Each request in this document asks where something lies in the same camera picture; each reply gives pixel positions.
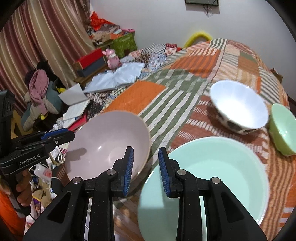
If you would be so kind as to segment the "person left hand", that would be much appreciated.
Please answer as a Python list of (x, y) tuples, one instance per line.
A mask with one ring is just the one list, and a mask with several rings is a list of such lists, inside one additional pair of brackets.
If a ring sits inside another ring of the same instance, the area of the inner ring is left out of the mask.
[[(28, 170), (24, 170), (22, 172), (22, 179), (16, 185), (17, 192), (20, 192), (17, 197), (17, 201), (22, 206), (30, 206), (32, 201), (32, 191), (30, 185), (31, 175)], [(1, 179), (1, 192), (9, 196), (11, 194), (11, 190), (9, 186), (5, 183), (4, 180)]]

